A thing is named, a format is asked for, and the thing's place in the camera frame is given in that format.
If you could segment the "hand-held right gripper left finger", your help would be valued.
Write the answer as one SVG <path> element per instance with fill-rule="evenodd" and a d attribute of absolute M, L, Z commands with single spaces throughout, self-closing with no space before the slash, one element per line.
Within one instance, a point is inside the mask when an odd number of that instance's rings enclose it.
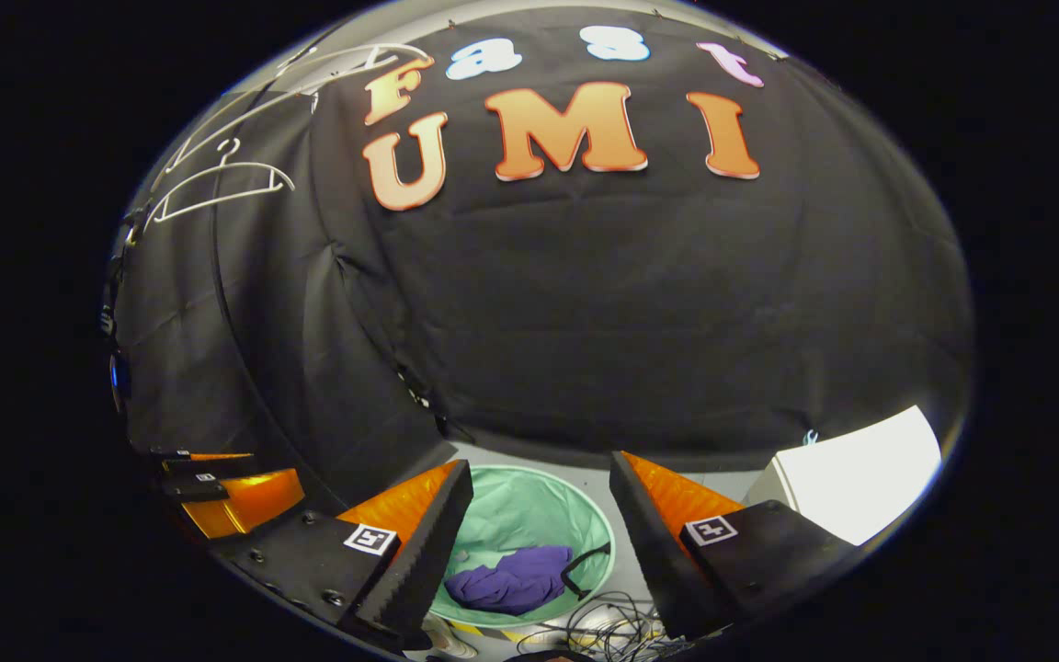
<path fill-rule="evenodd" d="M 424 650 L 423 620 L 472 498 L 470 464 L 445 462 L 345 514 L 300 504 L 211 556 L 325 633 L 369 651 Z"/>

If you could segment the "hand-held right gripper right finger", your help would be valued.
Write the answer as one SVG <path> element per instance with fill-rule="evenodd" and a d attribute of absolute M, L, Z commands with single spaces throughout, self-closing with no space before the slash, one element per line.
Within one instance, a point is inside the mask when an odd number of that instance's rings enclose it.
<path fill-rule="evenodd" d="M 856 553 L 779 500 L 743 506 L 626 451 L 610 457 L 609 489 L 674 638 L 772 616 L 831 582 Z"/>

